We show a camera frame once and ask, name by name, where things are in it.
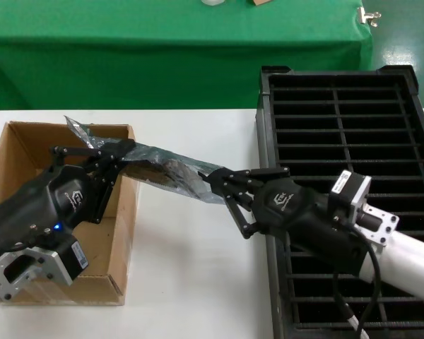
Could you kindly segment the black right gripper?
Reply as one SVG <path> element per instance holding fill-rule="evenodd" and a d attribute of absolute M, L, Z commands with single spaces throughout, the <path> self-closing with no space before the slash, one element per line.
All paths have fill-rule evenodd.
<path fill-rule="evenodd" d="M 330 265 L 358 276 L 368 254 L 351 231 L 351 208 L 335 194 L 321 194 L 296 184 L 288 167 L 232 171 L 221 167 L 208 175 L 212 192 L 224 199 L 244 239 L 262 231 Z M 249 222 L 242 210 L 257 222 Z"/>

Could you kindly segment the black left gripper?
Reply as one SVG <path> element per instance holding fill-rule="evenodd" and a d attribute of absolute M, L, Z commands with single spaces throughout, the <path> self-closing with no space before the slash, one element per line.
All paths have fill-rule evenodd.
<path fill-rule="evenodd" d="M 71 285 L 88 267 L 73 229 L 99 224 L 131 139 L 99 148 L 54 146 L 53 165 L 0 203 L 0 286 L 23 286 L 38 277 Z M 66 157 L 81 157 L 64 165 Z M 97 166 L 92 172 L 84 166 Z"/>

